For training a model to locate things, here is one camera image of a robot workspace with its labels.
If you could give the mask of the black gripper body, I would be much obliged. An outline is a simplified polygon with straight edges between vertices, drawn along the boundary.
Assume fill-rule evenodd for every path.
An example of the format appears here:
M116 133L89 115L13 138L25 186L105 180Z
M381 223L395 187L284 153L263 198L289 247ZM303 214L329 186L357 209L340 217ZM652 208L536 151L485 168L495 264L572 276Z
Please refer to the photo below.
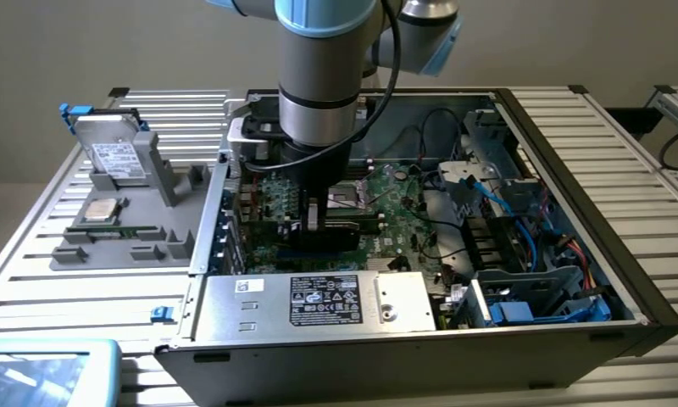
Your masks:
M284 170L287 177L299 187L299 214L305 231L324 229L329 188L344 177L351 150L352 145L344 145L309 162Z

